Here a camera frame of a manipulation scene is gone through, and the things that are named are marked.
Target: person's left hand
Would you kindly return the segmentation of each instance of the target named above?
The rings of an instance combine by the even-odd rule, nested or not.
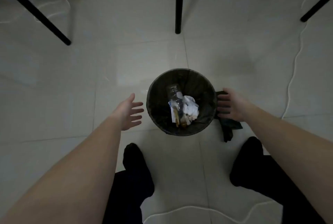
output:
[[[141,124],[140,119],[142,119],[142,116],[136,114],[142,113],[144,109],[143,108],[134,109],[134,107],[142,106],[143,103],[133,102],[134,98],[135,94],[132,93],[127,99],[122,101],[117,106],[117,108],[112,112],[112,115],[120,119],[123,131]]]

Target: crumpled paper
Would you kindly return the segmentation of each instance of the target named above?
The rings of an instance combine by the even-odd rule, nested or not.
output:
[[[192,121],[196,120],[199,116],[199,105],[196,104],[193,97],[185,95],[183,96],[183,113],[186,120],[186,124],[190,125]],[[169,101],[170,111],[171,111],[171,119],[173,123],[176,123],[176,116],[174,114],[174,110],[172,108],[172,104]]]

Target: trash bag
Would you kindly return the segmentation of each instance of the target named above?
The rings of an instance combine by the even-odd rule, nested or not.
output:
[[[186,128],[172,122],[167,86],[178,84],[183,95],[192,96],[199,105],[199,116]],[[146,107],[152,121],[167,134],[188,136],[204,130],[214,119],[217,97],[212,84],[202,74],[190,69],[172,69],[150,85]]]

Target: black sock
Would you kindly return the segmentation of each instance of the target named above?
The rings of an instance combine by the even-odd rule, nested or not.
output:
[[[239,151],[230,173],[230,181],[234,186],[242,186],[247,176],[255,175],[255,170],[263,157],[261,142],[254,136],[248,138]]]
[[[126,146],[123,156],[123,165],[128,172],[132,188],[139,197],[138,204],[152,196],[155,190],[152,176],[144,160],[144,156],[135,143]]]

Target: hand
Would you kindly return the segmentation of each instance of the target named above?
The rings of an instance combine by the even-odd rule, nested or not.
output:
[[[248,101],[230,88],[223,88],[226,95],[218,95],[217,110],[220,112],[218,117],[233,119],[235,121],[244,121],[242,110]]]
[[[135,94],[132,93],[127,99],[119,103],[117,108],[112,112],[111,116],[115,116],[120,120],[123,131],[141,124],[141,115],[131,116],[144,111],[143,108],[133,109],[134,107],[143,105],[142,102],[133,102],[134,98]]]

